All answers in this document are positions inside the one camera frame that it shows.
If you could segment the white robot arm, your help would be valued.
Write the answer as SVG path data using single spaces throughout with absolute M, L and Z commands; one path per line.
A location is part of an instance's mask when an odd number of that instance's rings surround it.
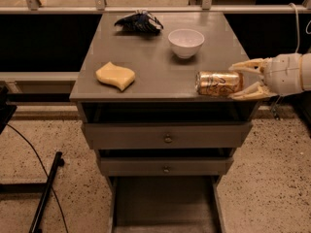
M 285 53 L 232 64 L 230 71 L 257 74 L 260 81 L 229 95 L 234 100 L 258 100 L 311 90 L 311 53 Z

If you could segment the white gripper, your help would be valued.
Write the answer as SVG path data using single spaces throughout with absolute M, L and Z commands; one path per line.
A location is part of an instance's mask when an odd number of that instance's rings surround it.
M 272 58 L 255 58 L 232 64 L 228 70 L 264 75 L 264 85 L 256 82 L 232 93 L 229 98 L 238 101 L 260 100 L 277 95 L 288 96 L 303 91 L 300 77 L 301 54 L 279 54 Z

